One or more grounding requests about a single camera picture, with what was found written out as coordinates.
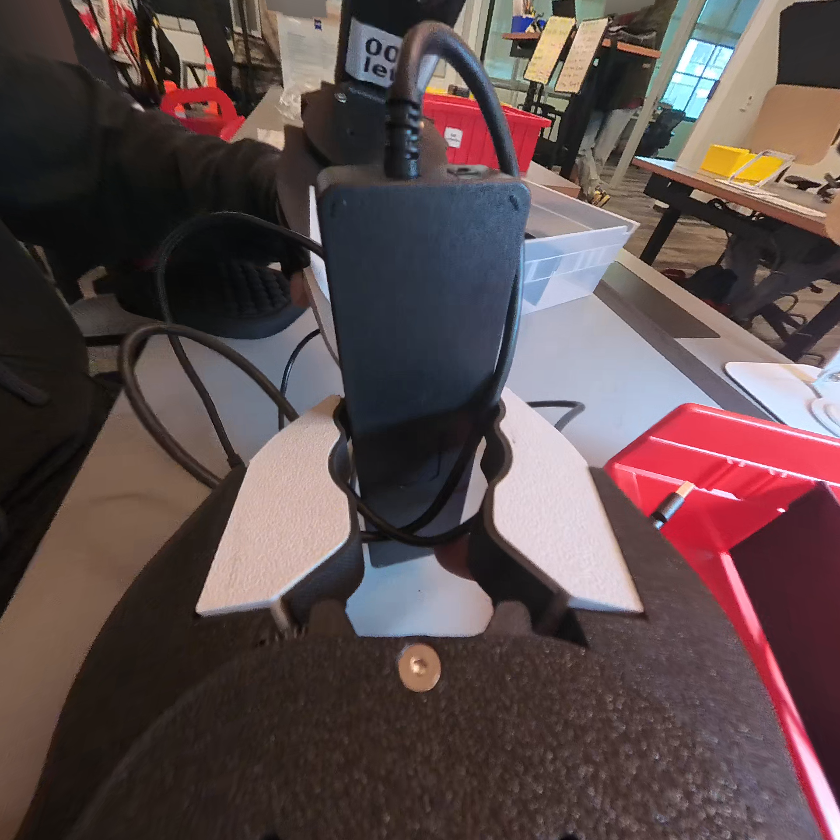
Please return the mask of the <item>instruction sheet on stand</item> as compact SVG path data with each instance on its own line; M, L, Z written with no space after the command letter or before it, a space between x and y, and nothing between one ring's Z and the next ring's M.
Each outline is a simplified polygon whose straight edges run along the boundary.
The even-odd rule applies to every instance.
M839 438L839 353L822 368L731 361L724 371L782 424Z

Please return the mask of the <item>clear plastic bag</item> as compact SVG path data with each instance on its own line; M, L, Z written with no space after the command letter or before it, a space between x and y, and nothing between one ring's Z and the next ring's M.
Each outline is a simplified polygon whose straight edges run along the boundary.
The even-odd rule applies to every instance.
M303 116L309 100L320 92L322 84L312 85L292 84L287 87L279 86L276 99L278 119L283 127L303 128Z

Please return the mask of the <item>red plastic bin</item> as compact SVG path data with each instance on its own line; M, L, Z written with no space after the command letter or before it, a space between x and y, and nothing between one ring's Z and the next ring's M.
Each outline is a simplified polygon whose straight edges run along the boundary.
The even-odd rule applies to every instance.
M838 496L838 438L685 404L615 455L605 471L647 515L683 482L696 485L662 533L740 636L768 690L817 825L825 838L838 838L838 798L730 554L815 485L827 484Z

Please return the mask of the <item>pale notice board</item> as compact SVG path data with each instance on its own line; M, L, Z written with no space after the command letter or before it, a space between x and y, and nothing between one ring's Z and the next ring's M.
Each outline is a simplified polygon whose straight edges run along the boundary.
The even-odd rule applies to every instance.
M602 47L609 24L608 17L588 19L577 24L554 92L575 95L581 91L596 53Z
M523 73L525 81L541 86L549 84L575 26L574 17L551 16L548 19Z

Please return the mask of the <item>black panel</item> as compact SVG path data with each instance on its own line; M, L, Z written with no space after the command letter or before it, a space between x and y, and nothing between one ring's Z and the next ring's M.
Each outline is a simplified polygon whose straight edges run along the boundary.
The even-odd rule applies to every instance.
M781 11L776 83L839 89L839 1L793 3Z

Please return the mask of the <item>yellow bin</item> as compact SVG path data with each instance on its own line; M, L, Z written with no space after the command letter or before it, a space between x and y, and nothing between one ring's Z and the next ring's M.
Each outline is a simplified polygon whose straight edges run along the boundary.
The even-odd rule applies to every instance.
M789 157L771 150L753 153L713 144L700 163L700 170L725 181L758 185L772 180L789 163Z

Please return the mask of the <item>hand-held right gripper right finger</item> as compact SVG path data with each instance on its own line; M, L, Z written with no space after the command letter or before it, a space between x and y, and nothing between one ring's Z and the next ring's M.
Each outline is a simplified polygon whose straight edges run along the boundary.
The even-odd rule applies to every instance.
M544 636L558 636L574 609L642 616L590 467L572 443L509 388L485 440L486 490L467 561L493 606L520 603Z

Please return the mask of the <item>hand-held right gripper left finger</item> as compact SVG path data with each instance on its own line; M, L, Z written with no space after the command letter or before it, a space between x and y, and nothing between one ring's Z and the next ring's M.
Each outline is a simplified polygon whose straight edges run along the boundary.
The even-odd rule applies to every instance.
M331 395L249 462L196 602L201 617L269 610L282 631L325 601L346 606L364 550L342 400Z

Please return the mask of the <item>ribbed red tote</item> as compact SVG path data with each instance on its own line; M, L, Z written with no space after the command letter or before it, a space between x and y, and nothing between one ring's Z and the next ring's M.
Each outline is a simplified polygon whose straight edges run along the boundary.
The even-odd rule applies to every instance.
M551 126L551 121L506 104L501 109L511 133L520 174L525 175L539 136ZM486 121L474 99L427 92L424 95L423 114L446 142L447 159L451 165L499 168Z

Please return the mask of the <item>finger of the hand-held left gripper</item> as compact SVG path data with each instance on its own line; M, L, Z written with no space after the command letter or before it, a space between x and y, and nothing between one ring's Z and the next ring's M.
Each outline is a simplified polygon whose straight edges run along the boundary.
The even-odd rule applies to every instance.
M308 189L308 225L309 238L316 245L320 245L321 233L314 185L310 185ZM333 361L336 364L340 364L336 332L333 324L327 268L323 257L314 253L310 255L310 266L308 268L308 298L314 318L316 319L328 351Z

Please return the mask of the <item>clear plastic bin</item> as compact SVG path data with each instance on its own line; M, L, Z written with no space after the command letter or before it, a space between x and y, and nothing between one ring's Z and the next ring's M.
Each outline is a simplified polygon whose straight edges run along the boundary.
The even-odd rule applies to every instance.
M522 315L590 296L638 222L526 181Z

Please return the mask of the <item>white paper sheet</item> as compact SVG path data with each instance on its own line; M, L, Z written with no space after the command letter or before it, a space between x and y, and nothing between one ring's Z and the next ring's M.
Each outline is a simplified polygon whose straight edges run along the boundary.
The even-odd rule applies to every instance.
M340 19L276 13L276 25L283 86L308 91L319 89L323 82L333 83Z

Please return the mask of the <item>wooden desk dark legs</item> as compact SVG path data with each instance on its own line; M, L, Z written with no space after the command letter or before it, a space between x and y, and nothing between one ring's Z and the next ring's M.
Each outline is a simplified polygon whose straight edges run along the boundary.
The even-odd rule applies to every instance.
M803 322L782 312L777 300L819 280L838 286L838 189L827 202L782 182L751 186L673 161L637 156L633 165L649 175L644 194L665 208L640 259L652 266L685 217L756 245L759 267L770 273L749 293L750 310L743 316L766 321L789 360L814 354L838 327L838 294Z

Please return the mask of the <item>cardboard sheet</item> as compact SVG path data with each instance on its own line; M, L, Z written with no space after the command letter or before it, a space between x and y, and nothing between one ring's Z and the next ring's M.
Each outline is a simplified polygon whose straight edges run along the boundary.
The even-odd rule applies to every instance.
M798 165L817 165L838 132L839 89L775 85L764 96L744 146L791 155Z

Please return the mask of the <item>black bin divider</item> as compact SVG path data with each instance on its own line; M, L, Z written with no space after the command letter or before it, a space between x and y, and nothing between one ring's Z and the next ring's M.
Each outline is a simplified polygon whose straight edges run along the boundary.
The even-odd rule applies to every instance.
M839 792L839 503L820 483L730 551L804 730Z

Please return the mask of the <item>black multi-port usb hub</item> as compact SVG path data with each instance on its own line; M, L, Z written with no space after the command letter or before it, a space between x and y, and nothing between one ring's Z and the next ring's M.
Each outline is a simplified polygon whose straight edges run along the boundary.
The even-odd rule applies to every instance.
M315 195L360 498L395 530L431 538L457 525L456 489L410 525L498 388L529 188L486 167L398 180L346 165L323 170Z

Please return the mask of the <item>black textured pad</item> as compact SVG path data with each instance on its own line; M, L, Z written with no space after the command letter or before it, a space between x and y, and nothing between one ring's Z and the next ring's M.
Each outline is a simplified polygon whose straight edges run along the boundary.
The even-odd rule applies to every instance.
M281 270L246 259L173 257L164 271L169 322L231 340L261 340L297 321L307 305L295 302ZM132 315L164 321L154 268L120 266L97 282Z

